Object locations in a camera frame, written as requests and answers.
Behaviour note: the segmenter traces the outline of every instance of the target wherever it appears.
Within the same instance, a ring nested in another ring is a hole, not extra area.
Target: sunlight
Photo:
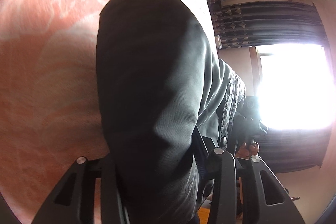
[[[323,47],[278,44],[258,47],[263,122],[276,129],[317,129],[335,119],[335,88]]]

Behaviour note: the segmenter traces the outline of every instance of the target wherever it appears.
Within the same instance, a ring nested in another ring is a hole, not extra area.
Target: fabric texture
[[[315,6],[289,1],[257,1],[211,13],[222,49],[277,43],[329,45]]]
[[[206,0],[181,1],[216,53]],[[95,73],[99,13],[108,2],[0,0],[0,191],[23,224],[76,158],[109,152]]]
[[[198,214],[195,214],[192,220],[190,220],[187,224],[200,224],[200,218]]]
[[[232,84],[238,76],[180,0],[110,0],[100,14],[96,72],[130,222],[187,223],[211,191],[199,179],[192,132],[198,125],[218,147],[243,82]]]

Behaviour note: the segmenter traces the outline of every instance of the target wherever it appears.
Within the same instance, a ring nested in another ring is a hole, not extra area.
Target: person
[[[225,146],[225,98],[235,80],[242,101],[243,82],[214,55],[180,0],[110,0],[100,13],[96,74],[103,133],[130,223],[197,223],[212,185],[199,178],[191,135],[197,125]]]

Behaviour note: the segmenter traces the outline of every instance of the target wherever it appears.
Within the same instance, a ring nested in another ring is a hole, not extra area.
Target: fingers
[[[259,144],[253,143],[251,144],[247,150],[246,143],[243,143],[241,147],[239,148],[238,152],[236,153],[236,157],[248,159],[250,156],[257,155],[259,153]]]
[[[253,155],[257,155],[259,153],[259,144],[258,143],[252,143],[250,146],[249,146],[249,150],[250,150],[250,156],[253,156]]]
[[[210,194],[210,196],[208,196],[208,197],[206,198],[206,200],[211,200],[211,201],[212,201],[212,193]]]

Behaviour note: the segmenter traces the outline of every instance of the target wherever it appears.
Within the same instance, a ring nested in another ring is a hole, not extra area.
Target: black metal frame
[[[281,183],[259,156],[241,163],[221,148],[213,149],[208,156],[206,179],[214,180],[208,224],[236,223],[239,177],[243,184],[244,224],[267,224],[270,220],[273,224],[305,224]],[[93,224],[96,178],[101,178],[101,223],[129,224],[111,154],[98,160],[79,157],[48,195],[32,224]],[[0,207],[1,223],[21,224],[3,198]]]

